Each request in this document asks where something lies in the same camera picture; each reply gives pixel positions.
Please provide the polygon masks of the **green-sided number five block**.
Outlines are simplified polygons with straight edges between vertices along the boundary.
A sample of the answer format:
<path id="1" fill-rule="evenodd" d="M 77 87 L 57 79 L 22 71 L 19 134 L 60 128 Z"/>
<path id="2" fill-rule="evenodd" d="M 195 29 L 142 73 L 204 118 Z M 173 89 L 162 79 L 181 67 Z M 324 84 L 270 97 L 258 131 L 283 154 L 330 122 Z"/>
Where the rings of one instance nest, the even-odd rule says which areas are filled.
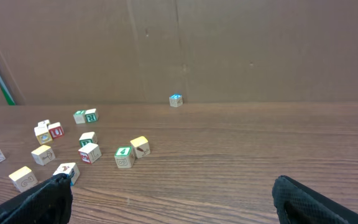
<path id="1" fill-rule="evenodd" d="M 96 133 L 94 131 L 83 133 L 79 138 L 80 146 L 83 147 L 87 145 L 88 143 L 98 143 L 98 138 L 96 136 Z"/>

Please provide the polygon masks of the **bird picture blue-sided block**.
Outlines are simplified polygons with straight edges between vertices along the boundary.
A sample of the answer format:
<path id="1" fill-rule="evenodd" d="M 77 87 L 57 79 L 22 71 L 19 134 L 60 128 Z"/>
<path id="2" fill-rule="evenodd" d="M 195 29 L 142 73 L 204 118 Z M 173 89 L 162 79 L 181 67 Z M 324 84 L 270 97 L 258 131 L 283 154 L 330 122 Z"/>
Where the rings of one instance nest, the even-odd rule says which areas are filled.
<path id="1" fill-rule="evenodd" d="M 66 174 L 70 179 L 70 185 L 73 186 L 80 176 L 80 171 L 75 162 L 60 164 L 53 175 Z"/>

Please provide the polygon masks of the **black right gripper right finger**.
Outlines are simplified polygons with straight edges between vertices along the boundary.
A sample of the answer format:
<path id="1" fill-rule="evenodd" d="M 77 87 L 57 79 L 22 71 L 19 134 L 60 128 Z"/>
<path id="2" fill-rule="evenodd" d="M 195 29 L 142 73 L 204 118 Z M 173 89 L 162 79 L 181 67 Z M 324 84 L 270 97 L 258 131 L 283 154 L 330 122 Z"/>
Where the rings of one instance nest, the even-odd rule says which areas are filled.
<path id="1" fill-rule="evenodd" d="M 358 213 L 281 175 L 272 189 L 280 224 L 358 224 Z"/>

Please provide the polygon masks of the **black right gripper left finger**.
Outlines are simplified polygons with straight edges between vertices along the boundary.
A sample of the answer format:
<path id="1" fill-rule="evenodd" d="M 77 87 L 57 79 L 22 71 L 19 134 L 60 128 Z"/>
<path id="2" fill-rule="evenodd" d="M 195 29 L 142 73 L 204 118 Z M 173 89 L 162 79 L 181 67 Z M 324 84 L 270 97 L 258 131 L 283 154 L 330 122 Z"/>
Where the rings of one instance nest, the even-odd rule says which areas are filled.
<path id="1" fill-rule="evenodd" d="M 57 174 L 0 205 L 0 224 L 67 224 L 73 194 L 71 175 Z"/>

